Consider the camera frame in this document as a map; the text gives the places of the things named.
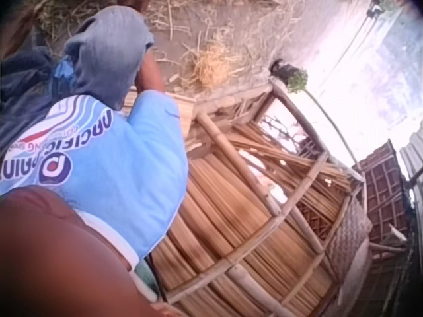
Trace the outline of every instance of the bamboo sticks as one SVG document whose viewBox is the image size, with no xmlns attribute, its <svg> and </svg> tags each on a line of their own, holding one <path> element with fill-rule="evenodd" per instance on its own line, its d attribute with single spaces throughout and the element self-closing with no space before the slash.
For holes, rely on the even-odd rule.
<svg viewBox="0 0 423 317">
<path fill-rule="evenodd" d="M 295 287 L 284 298 L 284 300 L 281 303 L 282 306 L 285 306 L 299 292 L 299 290 L 302 288 L 302 286 L 304 286 L 304 284 L 308 281 L 310 276 L 313 274 L 313 271 L 315 270 L 315 268 L 320 265 L 324 256 L 325 256 L 325 254 L 322 253 L 322 254 L 317 255 L 314 258 L 313 262 L 311 262 L 311 265 L 309 266 L 307 271 L 304 272 L 304 274 L 301 276 L 301 278 L 299 279 L 299 281 L 297 282 Z M 272 313 L 272 314 L 268 315 L 268 317 L 275 317 L 275 314 Z"/>
<path fill-rule="evenodd" d="M 223 154 L 231 161 L 233 166 L 238 170 L 241 176 L 245 179 L 248 185 L 254 190 L 263 203 L 269 208 L 273 215 L 277 215 L 280 211 L 279 206 L 269 196 L 269 193 L 261 186 L 260 182 L 248 168 L 243 158 L 239 155 L 237 150 L 230 144 L 226 136 L 222 134 L 210 117 L 201 111 L 197 114 L 196 119 L 198 123 L 207 131 L 211 139 L 222 150 Z"/>
<path fill-rule="evenodd" d="M 227 254 L 224 258 L 216 262 L 213 266 L 209 267 L 209 269 L 169 292 L 168 300 L 170 302 L 176 302 L 184 296 L 206 286 L 216 277 L 225 273 L 228 269 L 233 267 L 235 264 L 239 263 L 245 256 L 250 254 L 261 242 L 266 240 L 276 229 L 278 229 L 278 227 L 283 223 L 291 209 L 295 206 L 295 204 L 301 199 L 307 189 L 311 186 L 314 179 L 321 171 L 321 168 L 326 162 L 327 158 L 327 152 L 324 152 L 320 155 L 320 157 L 316 160 L 315 165 L 310 169 L 309 173 L 306 175 L 306 177 L 303 179 L 303 181 L 300 183 L 294 193 L 288 198 L 288 200 L 282 207 L 281 213 L 278 216 L 269 219 L 252 236 L 250 236 L 232 252 Z"/>
<path fill-rule="evenodd" d="M 244 269 L 241 265 L 234 265 L 228 272 L 228 276 L 236 281 L 250 296 L 256 299 L 265 308 L 273 313 L 273 316 L 295 317 L 288 309 L 282 307 L 280 303 L 271 297 Z"/>
</svg>

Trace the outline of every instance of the bamboo structure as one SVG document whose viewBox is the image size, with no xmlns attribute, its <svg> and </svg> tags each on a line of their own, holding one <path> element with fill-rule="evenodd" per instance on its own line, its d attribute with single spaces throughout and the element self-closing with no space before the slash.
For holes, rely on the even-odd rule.
<svg viewBox="0 0 423 317">
<path fill-rule="evenodd" d="M 260 126 L 275 98 L 271 84 L 205 102 L 175 98 L 194 105 L 189 178 L 153 258 L 168 303 L 189 316 L 310 316 L 338 289 L 332 241 L 362 176 L 351 181 L 356 172 L 326 147 L 317 159 L 287 151 Z M 328 225 L 326 236 L 305 210 Z"/>
</svg>

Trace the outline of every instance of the person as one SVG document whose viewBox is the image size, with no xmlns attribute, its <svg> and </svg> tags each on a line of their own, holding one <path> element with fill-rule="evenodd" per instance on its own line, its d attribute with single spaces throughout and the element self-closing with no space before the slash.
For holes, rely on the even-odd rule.
<svg viewBox="0 0 423 317">
<path fill-rule="evenodd" d="M 159 316 L 128 272 L 172 223 L 188 163 L 135 9 L 87 19 L 58 65 L 42 48 L 2 63 L 0 281 L 35 316 Z"/>
</svg>

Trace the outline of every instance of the bamboo slats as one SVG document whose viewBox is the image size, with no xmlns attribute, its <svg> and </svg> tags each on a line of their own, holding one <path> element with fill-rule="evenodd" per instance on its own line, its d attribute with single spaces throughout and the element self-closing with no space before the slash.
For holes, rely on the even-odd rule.
<svg viewBox="0 0 423 317">
<path fill-rule="evenodd" d="M 310 315 L 335 282 L 324 242 L 296 203 L 335 224 L 350 196 L 346 175 L 326 163 L 328 153 L 317 161 L 296 157 L 251 123 L 224 135 L 201 113 L 212 153 L 189 159 L 185 200 L 153 252 L 168 301 L 190 316 Z M 288 197 L 284 204 L 269 196 L 239 149 L 260 159 L 262 174 Z"/>
</svg>

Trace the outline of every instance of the woven panel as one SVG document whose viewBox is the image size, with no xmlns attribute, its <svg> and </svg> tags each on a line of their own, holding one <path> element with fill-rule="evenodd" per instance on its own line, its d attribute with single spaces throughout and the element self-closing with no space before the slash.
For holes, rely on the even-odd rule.
<svg viewBox="0 0 423 317">
<path fill-rule="evenodd" d="M 341 226 L 328 246 L 328 255 L 339 280 L 344 280 L 358 248 L 368 236 L 370 230 L 370 220 L 364 214 L 357 199 L 354 199 Z"/>
</svg>

